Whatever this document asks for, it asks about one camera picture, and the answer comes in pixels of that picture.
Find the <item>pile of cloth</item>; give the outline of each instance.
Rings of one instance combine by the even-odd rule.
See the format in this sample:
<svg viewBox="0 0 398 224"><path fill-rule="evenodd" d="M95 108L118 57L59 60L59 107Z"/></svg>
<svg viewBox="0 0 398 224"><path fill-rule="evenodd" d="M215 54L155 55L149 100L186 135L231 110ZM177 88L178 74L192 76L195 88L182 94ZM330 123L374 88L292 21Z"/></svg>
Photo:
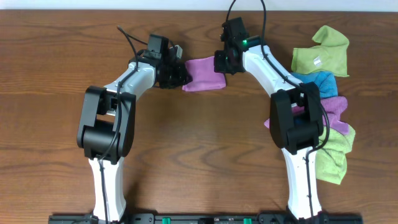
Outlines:
<svg viewBox="0 0 398 224"><path fill-rule="evenodd" d="M348 77L346 50L349 40L337 30L323 26L312 40L320 45L294 48L292 75L304 83L314 82L320 90L321 104L330 122L330 136L326 145L317 152L315 170L317 179L341 184L347 171L346 153L351 152L355 130L340 121L348 107L347 99L338 96L335 77ZM214 72L214 57L189 60L185 63L193 81L182 87L185 91L217 90L226 86L225 77ZM299 113L303 108L293 108ZM269 128L269 119L264 123ZM320 136L320 144L325 139Z"/></svg>

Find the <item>white wall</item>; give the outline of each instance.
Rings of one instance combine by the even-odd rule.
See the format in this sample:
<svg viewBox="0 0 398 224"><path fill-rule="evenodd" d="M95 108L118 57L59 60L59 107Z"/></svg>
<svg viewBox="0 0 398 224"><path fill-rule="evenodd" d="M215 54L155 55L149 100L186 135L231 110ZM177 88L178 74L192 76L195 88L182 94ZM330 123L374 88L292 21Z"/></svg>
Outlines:
<svg viewBox="0 0 398 224"><path fill-rule="evenodd" d="M0 9L228 10L232 0L0 0ZM276 11L398 12L398 0L265 0ZM261 10L260 0L237 0L234 10Z"/></svg>

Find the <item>light green cloth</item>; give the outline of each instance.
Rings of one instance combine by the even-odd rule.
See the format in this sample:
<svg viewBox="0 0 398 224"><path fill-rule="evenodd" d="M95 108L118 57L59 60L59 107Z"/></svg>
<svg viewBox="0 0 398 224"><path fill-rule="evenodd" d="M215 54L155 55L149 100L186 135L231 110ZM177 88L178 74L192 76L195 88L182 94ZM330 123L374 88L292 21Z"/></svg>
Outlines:
<svg viewBox="0 0 398 224"><path fill-rule="evenodd" d="M301 74L330 71L337 77L348 77L347 37L329 26L323 26L312 40L321 45L307 49L294 48L292 71Z"/></svg>
<svg viewBox="0 0 398 224"><path fill-rule="evenodd" d="M325 140L326 128L319 137L320 144ZM317 179L341 184L347 172L346 153L353 149L355 130L350 126L349 134L343 135L330 129L329 140L326 145L317 151L315 158L315 172Z"/></svg>

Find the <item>olive green cloth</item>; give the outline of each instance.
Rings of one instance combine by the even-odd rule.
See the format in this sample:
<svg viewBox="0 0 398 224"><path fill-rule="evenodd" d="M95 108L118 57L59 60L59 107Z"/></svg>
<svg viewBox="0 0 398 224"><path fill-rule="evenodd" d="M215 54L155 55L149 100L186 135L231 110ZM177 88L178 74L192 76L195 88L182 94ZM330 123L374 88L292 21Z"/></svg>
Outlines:
<svg viewBox="0 0 398 224"><path fill-rule="evenodd" d="M306 49L294 48L292 71L301 74L330 71L337 77L348 77L347 37L329 26L323 26L312 40L320 45Z"/></svg>
<svg viewBox="0 0 398 224"><path fill-rule="evenodd" d="M320 144L325 140L326 128L319 137ZM355 138L355 130L350 126L349 134L344 135L330 128L329 140L317 151L315 173L317 179L341 184L347 172L346 153L351 152Z"/></svg>

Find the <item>black metal base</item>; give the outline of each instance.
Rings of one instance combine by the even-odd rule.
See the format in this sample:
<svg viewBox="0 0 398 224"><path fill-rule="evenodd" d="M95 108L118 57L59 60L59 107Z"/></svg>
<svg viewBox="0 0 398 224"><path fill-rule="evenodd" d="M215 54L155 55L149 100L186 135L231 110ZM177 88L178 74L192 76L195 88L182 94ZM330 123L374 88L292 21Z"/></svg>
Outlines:
<svg viewBox="0 0 398 224"><path fill-rule="evenodd" d="M150 213L125 215L118 224L362 224L359 215L329 215L319 213L307 220L296 220L288 213L260 213L258 215L153 215ZM49 224L103 224L92 215L51 215Z"/></svg>

